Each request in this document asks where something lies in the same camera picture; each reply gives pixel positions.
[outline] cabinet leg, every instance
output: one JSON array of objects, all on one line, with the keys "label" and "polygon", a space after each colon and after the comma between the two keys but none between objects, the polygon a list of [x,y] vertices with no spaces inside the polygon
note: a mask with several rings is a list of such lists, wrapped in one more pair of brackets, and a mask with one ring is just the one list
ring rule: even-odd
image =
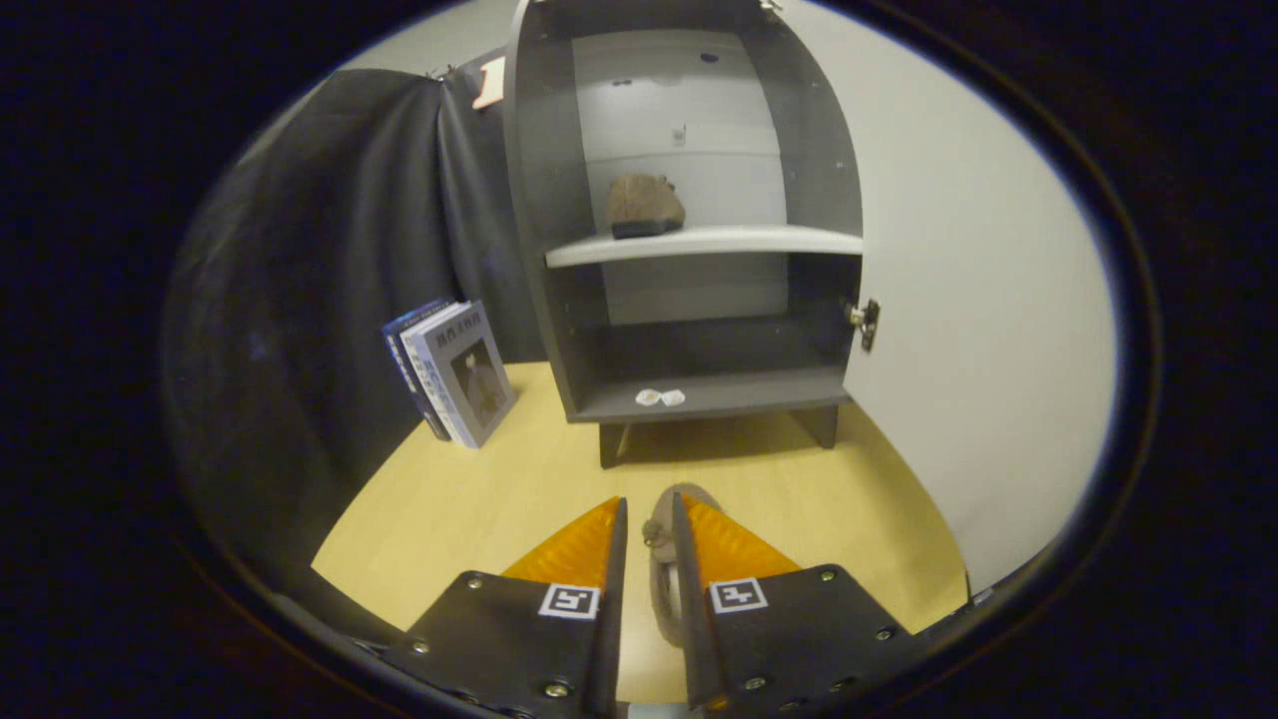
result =
[{"label": "cabinet leg", "polygon": [[599,425],[599,467],[607,470],[620,464],[621,438],[625,434],[625,425]]},{"label": "cabinet leg", "polygon": [[824,450],[835,448],[835,437],[838,434],[837,405],[814,410],[795,410],[791,415],[817,441],[817,444]]}]

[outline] cabinet shelf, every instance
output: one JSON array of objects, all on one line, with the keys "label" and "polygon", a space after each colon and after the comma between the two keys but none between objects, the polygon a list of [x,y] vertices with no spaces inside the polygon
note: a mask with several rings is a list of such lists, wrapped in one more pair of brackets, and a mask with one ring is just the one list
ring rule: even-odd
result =
[{"label": "cabinet shelf", "polygon": [[[635,402],[643,390],[681,391],[686,401],[675,407],[644,407]],[[829,407],[849,402],[842,368],[808,368],[771,373],[725,373],[672,377],[643,382],[601,383],[584,398],[574,423],[652,423],[726,418]]]},{"label": "cabinet shelf", "polygon": [[603,234],[551,249],[546,253],[546,266],[555,268],[640,257],[728,252],[860,254],[861,238],[800,225],[711,225],[630,239]]}]

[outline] cabinet door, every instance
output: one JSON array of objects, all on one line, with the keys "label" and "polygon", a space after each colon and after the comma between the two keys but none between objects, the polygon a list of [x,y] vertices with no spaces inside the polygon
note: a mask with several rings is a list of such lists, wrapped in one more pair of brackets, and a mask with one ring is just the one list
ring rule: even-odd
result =
[{"label": "cabinet door", "polygon": [[787,24],[847,119],[864,202],[843,387],[928,489],[980,591],[1042,550],[1086,490],[1114,404],[1097,236],[1011,121],[907,47],[814,5]]}]

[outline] screw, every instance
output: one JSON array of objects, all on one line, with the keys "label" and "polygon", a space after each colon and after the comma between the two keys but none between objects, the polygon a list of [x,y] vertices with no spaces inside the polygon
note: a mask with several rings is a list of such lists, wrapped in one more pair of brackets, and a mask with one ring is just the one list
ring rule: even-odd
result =
[{"label": "screw", "polygon": [[544,693],[546,696],[548,696],[551,699],[564,699],[565,696],[567,696],[571,692],[573,692],[573,690],[567,688],[567,685],[565,685],[562,682],[551,682],[551,683],[546,685],[544,688],[542,688],[542,693]]}]

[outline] black fabric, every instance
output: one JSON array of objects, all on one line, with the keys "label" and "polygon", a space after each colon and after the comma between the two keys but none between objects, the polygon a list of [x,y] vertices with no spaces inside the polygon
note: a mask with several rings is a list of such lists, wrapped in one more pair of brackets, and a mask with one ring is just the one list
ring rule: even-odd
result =
[{"label": "black fabric", "polygon": [[394,630],[309,564],[420,421],[382,341],[458,294],[441,215],[440,83],[334,74],[196,217],[165,322],[165,396],[187,492],[273,590],[337,631]]},{"label": "black fabric", "polygon": [[474,110],[481,66],[493,50],[443,78],[440,170],[452,267],[468,299],[482,299],[504,363],[546,359],[533,295],[519,253],[515,208],[506,172],[502,102]]}]

